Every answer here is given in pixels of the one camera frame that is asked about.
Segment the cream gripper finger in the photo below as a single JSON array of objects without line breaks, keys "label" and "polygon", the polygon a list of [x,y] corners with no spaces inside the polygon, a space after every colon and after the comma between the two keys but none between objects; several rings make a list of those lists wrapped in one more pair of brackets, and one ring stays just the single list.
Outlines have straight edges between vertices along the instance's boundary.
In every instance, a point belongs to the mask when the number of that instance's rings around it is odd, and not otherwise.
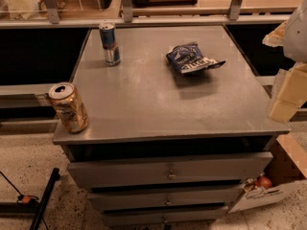
[{"label": "cream gripper finger", "polygon": [[296,62],[288,71],[280,69],[274,79],[268,117],[289,122],[307,102],[307,63]]},{"label": "cream gripper finger", "polygon": [[262,40],[262,43],[269,47],[283,46],[286,25],[287,22],[284,21],[269,34],[266,34]]}]

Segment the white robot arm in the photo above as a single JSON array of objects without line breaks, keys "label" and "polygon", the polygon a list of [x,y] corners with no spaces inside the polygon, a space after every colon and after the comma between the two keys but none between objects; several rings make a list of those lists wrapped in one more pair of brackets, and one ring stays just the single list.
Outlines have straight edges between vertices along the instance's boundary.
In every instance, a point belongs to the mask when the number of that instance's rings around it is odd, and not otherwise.
[{"label": "white robot arm", "polygon": [[272,88],[269,118],[279,123],[289,122],[307,102],[307,0],[303,0],[290,18],[267,34],[262,43],[281,46],[286,58],[295,65],[280,69]]}]

